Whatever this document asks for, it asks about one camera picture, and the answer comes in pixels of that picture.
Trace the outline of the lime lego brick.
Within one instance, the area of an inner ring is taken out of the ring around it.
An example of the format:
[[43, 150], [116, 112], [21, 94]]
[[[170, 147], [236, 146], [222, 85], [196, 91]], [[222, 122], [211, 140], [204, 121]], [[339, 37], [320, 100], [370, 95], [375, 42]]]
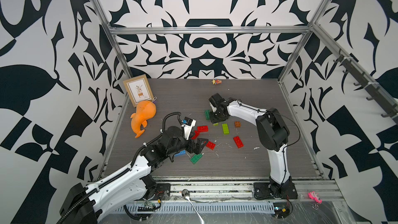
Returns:
[[227, 123], [223, 123], [223, 124], [222, 124], [222, 131], [223, 131], [223, 134], [224, 134], [224, 135], [230, 134], [230, 132], [229, 132], [229, 127], [228, 127], [228, 124], [227, 124]]

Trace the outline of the red lego brick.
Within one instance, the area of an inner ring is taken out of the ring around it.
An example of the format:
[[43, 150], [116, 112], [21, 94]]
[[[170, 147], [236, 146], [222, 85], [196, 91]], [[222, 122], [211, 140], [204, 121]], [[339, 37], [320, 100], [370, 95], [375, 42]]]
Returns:
[[244, 147], [244, 144], [243, 144], [243, 142], [242, 142], [242, 140], [240, 139], [239, 136], [235, 136], [235, 137], [233, 138], [233, 141], [234, 141], [234, 143], [236, 144], [237, 148], [242, 148], [242, 147]]
[[208, 132], [208, 126], [207, 125], [203, 125], [203, 126], [198, 126], [197, 127], [197, 131], [202, 133], [202, 132]]
[[208, 141], [207, 144], [206, 144], [206, 147], [211, 149], [211, 150], [214, 150], [215, 147], [216, 147], [216, 144], [211, 142], [211, 141]]
[[197, 130], [194, 130], [194, 134], [193, 134], [193, 136], [191, 137], [191, 139], [192, 139], [192, 140], [195, 140], [199, 135], [200, 135], [200, 132], [197, 131]]

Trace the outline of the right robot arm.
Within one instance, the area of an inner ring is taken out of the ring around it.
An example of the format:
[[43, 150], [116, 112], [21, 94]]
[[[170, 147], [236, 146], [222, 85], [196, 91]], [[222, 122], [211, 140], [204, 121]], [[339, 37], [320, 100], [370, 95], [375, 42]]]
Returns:
[[216, 93], [209, 98], [212, 123], [237, 117], [257, 127], [260, 143], [267, 149], [271, 172], [269, 183], [254, 183], [257, 200], [298, 198], [298, 192], [288, 170], [287, 147], [290, 131], [283, 116], [275, 108], [269, 110], [242, 103], [240, 100], [224, 99]]

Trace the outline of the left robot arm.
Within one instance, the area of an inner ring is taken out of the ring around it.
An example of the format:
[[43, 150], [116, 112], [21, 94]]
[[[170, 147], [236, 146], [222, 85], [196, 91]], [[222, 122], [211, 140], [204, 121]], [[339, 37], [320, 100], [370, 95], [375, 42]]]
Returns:
[[159, 135], [144, 143], [132, 161], [110, 176], [83, 186], [73, 186], [60, 209], [59, 224], [98, 224], [107, 215], [137, 200], [150, 200], [155, 196], [157, 183], [151, 173], [165, 160], [174, 160], [181, 151], [201, 154], [208, 139], [193, 140], [192, 128], [196, 121], [186, 117], [178, 126], [166, 126], [172, 116], [180, 118], [180, 112], [166, 115]]

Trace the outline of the dark green lego upper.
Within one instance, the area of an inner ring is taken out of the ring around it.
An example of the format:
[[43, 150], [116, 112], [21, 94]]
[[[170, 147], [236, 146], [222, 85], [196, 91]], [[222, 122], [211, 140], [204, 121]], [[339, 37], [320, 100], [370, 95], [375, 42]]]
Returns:
[[206, 120], [210, 120], [210, 110], [205, 110], [204, 114], [205, 114]]

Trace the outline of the dark green lego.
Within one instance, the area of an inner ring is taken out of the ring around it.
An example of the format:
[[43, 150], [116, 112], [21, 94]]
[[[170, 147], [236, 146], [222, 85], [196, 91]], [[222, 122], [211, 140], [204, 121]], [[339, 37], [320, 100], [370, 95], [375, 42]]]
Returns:
[[203, 153], [194, 155], [190, 161], [192, 162], [192, 164], [196, 164], [197, 162], [199, 162], [201, 160], [201, 158], [203, 157]]
[[204, 114], [205, 114], [206, 120], [210, 120], [210, 110], [205, 110]]

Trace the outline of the red lego brick tilted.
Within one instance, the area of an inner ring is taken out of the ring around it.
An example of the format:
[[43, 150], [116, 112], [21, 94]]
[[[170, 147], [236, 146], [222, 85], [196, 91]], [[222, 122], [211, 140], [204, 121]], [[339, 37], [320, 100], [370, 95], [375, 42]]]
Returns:
[[191, 137], [191, 139], [192, 139], [192, 140], [195, 140], [199, 135], [200, 135], [200, 132], [197, 131], [197, 130], [194, 130], [194, 134], [193, 134], [193, 136]]

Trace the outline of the dark green lego lower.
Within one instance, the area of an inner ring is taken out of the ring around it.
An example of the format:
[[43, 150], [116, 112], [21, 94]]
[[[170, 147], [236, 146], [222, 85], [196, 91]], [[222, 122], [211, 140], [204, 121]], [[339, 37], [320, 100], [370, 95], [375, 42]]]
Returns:
[[192, 162], [192, 164], [196, 164], [197, 162], [199, 162], [201, 160], [201, 158], [203, 157], [203, 153], [194, 155], [190, 161]]

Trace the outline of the red lego brick top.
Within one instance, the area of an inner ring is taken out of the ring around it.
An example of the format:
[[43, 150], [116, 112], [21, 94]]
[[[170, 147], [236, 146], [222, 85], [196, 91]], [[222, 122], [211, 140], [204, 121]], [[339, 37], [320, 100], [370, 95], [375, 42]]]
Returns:
[[198, 126], [197, 127], [197, 131], [202, 133], [202, 132], [208, 132], [208, 126], [207, 125], [203, 125], [203, 126]]

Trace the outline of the blue lego brick lower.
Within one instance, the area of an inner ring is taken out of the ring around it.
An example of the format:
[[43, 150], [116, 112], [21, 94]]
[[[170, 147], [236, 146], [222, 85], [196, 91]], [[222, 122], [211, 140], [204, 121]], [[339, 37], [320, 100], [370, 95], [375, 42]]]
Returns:
[[185, 151], [185, 150], [183, 150], [183, 151], [181, 151], [181, 152], [177, 153], [177, 154], [175, 155], [175, 157], [178, 157], [178, 156], [183, 156], [183, 155], [185, 155], [185, 154], [186, 154], [186, 151]]

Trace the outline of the orange small lego right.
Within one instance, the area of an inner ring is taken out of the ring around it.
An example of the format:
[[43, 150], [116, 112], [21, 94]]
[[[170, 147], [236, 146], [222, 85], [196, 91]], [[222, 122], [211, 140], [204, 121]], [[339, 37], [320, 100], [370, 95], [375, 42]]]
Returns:
[[241, 123], [239, 121], [235, 121], [234, 125], [236, 128], [240, 128], [241, 127]]

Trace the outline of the small toy figure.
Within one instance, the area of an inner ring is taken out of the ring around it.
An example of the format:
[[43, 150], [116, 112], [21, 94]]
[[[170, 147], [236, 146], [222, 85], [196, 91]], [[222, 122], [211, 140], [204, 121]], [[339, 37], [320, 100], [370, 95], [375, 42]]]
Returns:
[[218, 85], [218, 84], [221, 84], [221, 83], [222, 83], [221, 80], [218, 80], [218, 79], [213, 79], [213, 80], [212, 80], [212, 84], [213, 84], [213, 85]]

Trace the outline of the orange whale plush toy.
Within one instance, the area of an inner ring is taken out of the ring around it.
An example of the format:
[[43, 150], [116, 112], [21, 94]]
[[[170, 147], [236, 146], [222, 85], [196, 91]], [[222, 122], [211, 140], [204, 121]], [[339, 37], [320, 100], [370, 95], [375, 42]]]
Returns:
[[141, 101], [136, 106], [136, 112], [131, 115], [131, 129], [135, 138], [139, 138], [147, 127], [147, 120], [156, 115], [156, 105], [151, 101]]

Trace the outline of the metal spoon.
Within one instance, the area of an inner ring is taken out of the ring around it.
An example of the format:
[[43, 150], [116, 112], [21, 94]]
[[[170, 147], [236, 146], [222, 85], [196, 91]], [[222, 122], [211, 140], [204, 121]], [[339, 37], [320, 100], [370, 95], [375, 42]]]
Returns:
[[191, 201], [189, 190], [184, 189], [184, 190], [181, 192], [181, 196], [191, 204], [193, 210], [194, 210], [195, 213], [198, 215], [198, 218], [199, 218], [199, 220], [200, 220], [200, 223], [201, 223], [201, 224], [205, 224], [204, 219], [202, 218], [202, 216], [201, 216], [200, 213], [197, 211], [197, 209], [195, 208], [194, 204], [193, 204], [192, 201]]

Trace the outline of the framed plant picture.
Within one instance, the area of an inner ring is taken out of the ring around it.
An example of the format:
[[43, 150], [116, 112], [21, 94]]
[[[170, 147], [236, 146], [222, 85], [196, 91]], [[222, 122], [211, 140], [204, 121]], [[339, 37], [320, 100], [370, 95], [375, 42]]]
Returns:
[[154, 96], [146, 75], [136, 76], [123, 81], [125, 89], [134, 107], [142, 101], [153, 101]]

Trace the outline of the pink clip toy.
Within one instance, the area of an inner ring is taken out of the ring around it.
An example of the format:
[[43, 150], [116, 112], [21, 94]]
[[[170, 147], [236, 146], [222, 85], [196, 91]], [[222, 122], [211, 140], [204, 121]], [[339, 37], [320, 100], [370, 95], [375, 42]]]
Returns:
[[308, 193], [308, 197], [312, 200], [314, 200], [317, 204], [321, 204], [322, 200], [321, 198], [318, 196], [318, 194], [314, 191], [311, 191]]

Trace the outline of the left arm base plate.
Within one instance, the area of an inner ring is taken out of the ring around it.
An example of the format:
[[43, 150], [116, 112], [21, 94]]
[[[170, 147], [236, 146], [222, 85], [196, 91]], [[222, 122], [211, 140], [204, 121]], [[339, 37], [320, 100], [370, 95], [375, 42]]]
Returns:
[[170, 197], [171, 184], [160, 183], [156, 184], [154, 188], [149, 189], [142, 200], [164, 200]]

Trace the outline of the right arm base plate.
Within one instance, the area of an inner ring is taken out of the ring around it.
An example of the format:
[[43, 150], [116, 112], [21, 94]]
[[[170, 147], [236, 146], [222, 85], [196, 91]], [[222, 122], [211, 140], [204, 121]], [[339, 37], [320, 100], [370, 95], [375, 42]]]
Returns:
[[254, 197], [256, 200], [267, 199], [297, 199], [298, 193], [291, 181], [284, 184], [277, 183], [254, 183]]

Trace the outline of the wall hook rack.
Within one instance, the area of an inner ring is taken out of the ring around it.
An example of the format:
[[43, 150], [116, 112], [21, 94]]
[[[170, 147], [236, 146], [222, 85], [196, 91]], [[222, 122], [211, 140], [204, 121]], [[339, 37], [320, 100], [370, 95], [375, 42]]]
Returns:
[[395, 100], [387, 90], [377, 82], [353, 57], [345, 54], [340, 48], [338, 51], [339, 57], [334, 60], [334, 63], [339, 63], [343, 66], [343, 74], [351, 75], [355, 79], [353, 84], [360, 87], [368, 93], [366, 98], [368, 101], [375, 101], [383, 110], [382, 118], [390, 118], [398, 124], [398, 102]]

